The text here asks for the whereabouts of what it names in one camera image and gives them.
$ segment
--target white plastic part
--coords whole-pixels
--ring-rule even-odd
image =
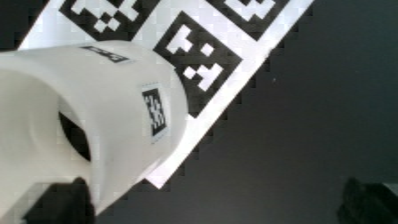
[[[151,91],[154,102],[143,98]],[[90,162],[64,136],[58,105],[85,130]],[[76,177],[88,183],[95,214],[103,211],[175,149],[186,114],[174,68],[131,42],[0,54],[0,220],[26,212],[21,200],[32,204],[40,195],[32,192],[44,191],[37,183]],[[152,136],[156,122],[165,125]]]

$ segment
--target black object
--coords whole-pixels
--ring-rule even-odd
[[[78,127],[62,113],[58,113],[58,120],[72,149],[76,150],[85,160],[90,161],[90,148],[83,129]]]
[[[398,197],[383,184],[348,179],[337,218],[341,224],[398,223]]]
[[[26,224],[94,224],[94,206],[81,178],[55,183],[23,217]]]

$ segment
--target dark gray surface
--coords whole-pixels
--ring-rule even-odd
[[[170,192],[131,191],[99,224],[335,224],[346,178],[398,183],[398,2],[312,12]]]

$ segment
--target white cylindrical object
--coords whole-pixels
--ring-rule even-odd
[[[64,137],[60,102],[90,162]],[[33,184],[78,176],[103,211],[175,149],[186,110],[174,68],[131,42],[0,54],[0,217]]]

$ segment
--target small marker sticker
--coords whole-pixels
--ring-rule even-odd
[[[127,62],[129,59],[126,57],[122,57],[119,54],[104,51],[101,48],[97,47],[92,47],[92,46],[87,46],[87,47],[81,47],[85,50],[95,52],[104,58],[108,58],[108,60],[113,62],[113,63],[120,63],[120,62]]]

